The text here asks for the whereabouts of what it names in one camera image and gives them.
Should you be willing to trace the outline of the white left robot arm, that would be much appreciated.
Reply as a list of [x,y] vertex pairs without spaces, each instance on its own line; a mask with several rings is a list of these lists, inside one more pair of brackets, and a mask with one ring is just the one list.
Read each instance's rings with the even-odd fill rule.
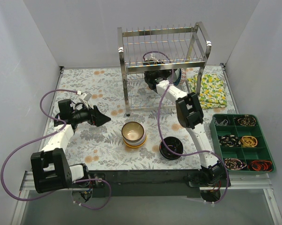
[[87,122],[99,127],[111,121],[111,118],[102,114],[97,106],[90,107],[80,103],[82,108],[78,110],[71,103],[70,99],[58,102],[59,113],[54,122],[57,133],[51,136],[41,151],[30,157],[38,193],[69,188],[74,182],[82,188],[90,184],[91,176],[87,166],[84,163],[70,166],[65,151],[79,124]]

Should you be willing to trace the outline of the blue patterned bowl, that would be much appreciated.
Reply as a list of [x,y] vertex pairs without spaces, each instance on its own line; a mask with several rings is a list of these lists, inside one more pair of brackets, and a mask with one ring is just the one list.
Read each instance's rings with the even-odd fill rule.
[[186,70],[185,70],[185,69],[181,69],[181,80],[180,80],[180,84],[185,83],[186,80],[187,80]]

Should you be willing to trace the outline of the celadon green bowl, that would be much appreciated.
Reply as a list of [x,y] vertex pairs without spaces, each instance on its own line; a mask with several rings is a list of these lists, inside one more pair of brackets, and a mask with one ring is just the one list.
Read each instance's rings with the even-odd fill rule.
[[178,86],[180,84],[181,75],[182,75],[181,69],[176,69],[173,72],[173,75],[171,76],[171,79],[172,79],[172,83],[173,83],[174,86]]

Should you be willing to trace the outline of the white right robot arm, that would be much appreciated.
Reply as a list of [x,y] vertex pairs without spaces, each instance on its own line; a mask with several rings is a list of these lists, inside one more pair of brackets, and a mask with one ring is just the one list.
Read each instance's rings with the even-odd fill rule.
[[214,186],[225,174],[221,160],[215,156],[203,126],[203,111],[197,94],[180,90],[181,69],[152,70],[144,72],[148,87],[176,105],[179,124],[186,129],[200,157],[201,181]]

